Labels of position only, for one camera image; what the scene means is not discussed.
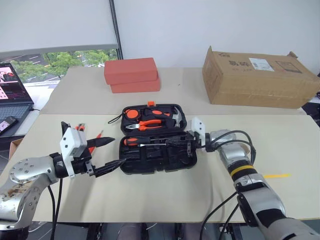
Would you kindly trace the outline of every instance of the black tool case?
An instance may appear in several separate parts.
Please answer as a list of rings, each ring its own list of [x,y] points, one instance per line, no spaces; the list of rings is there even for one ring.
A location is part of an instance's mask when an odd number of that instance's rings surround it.
[[[181,120],[178,126],[175,126],[176,120],[173,119],[173,114],[176,115],[177,110],[180,112]],[[150,120],[161,120],[161,123],[148,124],[147,127],[155,128],[145,130],[126,127]],[[185,114],[177,104],[148,103],[148,105],[124,108],[121,130],[125,137],[120,141],[119,159],[126,159],[126,161],[121,166],[121,170],[126,174],[153,174],[155,171],[170,172],[193,167],[197,163],[196,144],[193,137],[184,131],[186,126]],[[138,146],[128,142],[132,139],[141,140],[141,138],[150,144],[165,145]]]

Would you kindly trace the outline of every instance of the white wall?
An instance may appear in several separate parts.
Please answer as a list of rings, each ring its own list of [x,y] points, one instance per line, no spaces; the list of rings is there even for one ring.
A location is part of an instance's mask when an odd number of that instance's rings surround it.
[[[0,0],[0,9],[0,57],[117,46],[108,0]]]
[[[320,71],[319,0],[114,0],[125,59],[202,67],[214,51],[286,55]]]

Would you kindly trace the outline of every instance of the yellow tape strip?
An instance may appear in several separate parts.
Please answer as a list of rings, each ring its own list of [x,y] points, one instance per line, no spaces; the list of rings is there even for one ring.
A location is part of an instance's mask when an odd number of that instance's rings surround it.
[[[254,167],[252,165],[245,165],[245,166],[240,166],[238,168],[236,168],[235,170],[233,170],[232,172],[230,172],[230,176],[232,177],[233,175],[235,175],[237,172],[243,170],[243,169],[253,169]]]
[[[275,178],[287,178],[290,177],[291,174],[286,173],[286,174],[274,174],[274,175],[264,175],[263,177],[265,179],[275,179]]]

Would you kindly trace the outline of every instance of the laptop screen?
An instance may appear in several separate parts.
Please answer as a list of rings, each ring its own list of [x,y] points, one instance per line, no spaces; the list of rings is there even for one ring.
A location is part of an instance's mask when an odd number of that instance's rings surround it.
[[[32,102],[10,63],[0,64],[0,104]]]

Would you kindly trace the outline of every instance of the window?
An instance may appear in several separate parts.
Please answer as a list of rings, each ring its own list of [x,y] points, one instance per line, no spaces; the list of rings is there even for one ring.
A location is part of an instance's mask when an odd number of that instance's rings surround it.
[[[59,81],[72,66],[104,67],[105,61],[117,59],[116,49],[109,49],[13,56],[0,59],[0,63],[10,62],[21,81],[30,87],[39,82]]]

